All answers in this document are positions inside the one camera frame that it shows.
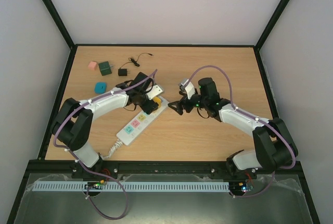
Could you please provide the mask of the yellow cube plug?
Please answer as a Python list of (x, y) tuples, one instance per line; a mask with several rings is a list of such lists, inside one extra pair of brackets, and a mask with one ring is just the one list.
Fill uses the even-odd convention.
[(162, 105), (162, 100), (161, 100), (161, 98), (160, 97), (154, 97), (153, 98), (153, 101), (155, 102), (155, 103), (157, 103), (158, 104), (158, 108), (160, 108), (161, 107), (161, 105)]

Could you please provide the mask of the white power strip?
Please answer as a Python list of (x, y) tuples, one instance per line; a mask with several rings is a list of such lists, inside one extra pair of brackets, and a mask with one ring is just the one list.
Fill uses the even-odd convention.
[(138, 138), (143, 131), (156, 120), (168, 107), (168, 101), (162, 96), (161, 107), (151, 114), (146, 114), (143, 110), (138, 113), (124, 128), (122, 128), (116, 135), (119, 141), (124, 145), (130, 145), (136, 138)]

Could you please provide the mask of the black adapter plug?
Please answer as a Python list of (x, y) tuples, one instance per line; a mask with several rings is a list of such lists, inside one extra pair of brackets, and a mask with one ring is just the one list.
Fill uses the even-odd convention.
[(128, 76), (128, 74), (129, 74), (128, 69), (126, 69), (126, 68), (119, 68), (118, 69), (118, 76), (125, 77), (125, 76)]

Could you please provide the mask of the blue cube plug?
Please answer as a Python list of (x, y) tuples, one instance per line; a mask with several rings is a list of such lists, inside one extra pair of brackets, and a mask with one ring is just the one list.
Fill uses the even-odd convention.
[(95, 84), (94, 92), (96, 94), (104, 94), (106, 92), (107, 84), (105, 82), (97, 82)]

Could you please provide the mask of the green dragon cube plug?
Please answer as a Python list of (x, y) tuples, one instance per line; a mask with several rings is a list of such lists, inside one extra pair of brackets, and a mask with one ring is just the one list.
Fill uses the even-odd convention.
[(112, 74), (112, 67), (113, 65), (111, 65), (108, 61), (104, 61), (98, 64), (98, 68), (102, 76)]

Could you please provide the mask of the pink cube plug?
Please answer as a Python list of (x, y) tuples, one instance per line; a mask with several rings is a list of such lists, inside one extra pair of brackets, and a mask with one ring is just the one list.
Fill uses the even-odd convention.
[(98, 63), (95, 61), (90, 61), (87, 67), (89, 70), (96, 70), (98, 67)]

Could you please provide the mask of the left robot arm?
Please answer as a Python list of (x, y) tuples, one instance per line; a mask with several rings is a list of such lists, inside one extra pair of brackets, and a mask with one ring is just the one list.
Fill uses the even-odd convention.
[(117, 84), (110, 91), (93, 98), (77, 101), (73, 98), (65, 100), (51, 126), (54, 135), (54, 146), (57, 140), (61, 146), (70, 152), (76, 160), (88, 168), (92, 168), (101, 157), (88, 142), (91, 125), (97, 118), (118, 108), (130, 104), (139, 106), (141, 110), (150, 115), (159, 108), (159, 103), (153, 99), (161, 94), (160, 91), (153, 95), (156, 70), (145, 75), (140, 72), (132, 81)]

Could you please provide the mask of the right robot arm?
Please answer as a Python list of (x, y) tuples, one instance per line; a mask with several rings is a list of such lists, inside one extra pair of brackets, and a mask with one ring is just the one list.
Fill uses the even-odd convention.
[(227, 173), (231, 177), (238, 178), (248, 169), (273, 172), (295, 165), (298, 149), (282, 119), (259, 118), (234, 106), (230, 100), (220, 97), (212, 78), (202, 78), (198, 85), (196, 89), (184, 80), (180, 83), (182, 98), (168, 106), (179, 115), (194, 108), (204, 109), (209, 118), (232, 125), (253, 138), (253, 150), (240, 150), (227, 158)]

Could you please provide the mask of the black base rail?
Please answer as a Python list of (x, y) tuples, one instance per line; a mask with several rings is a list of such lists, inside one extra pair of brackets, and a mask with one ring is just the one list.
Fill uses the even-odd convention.
[(121, 180), (130, 175), (196, 175), (226, 182), (257, 178), (255, 169), (231, 175), (225, 161), (103, 161), (90, 170)]

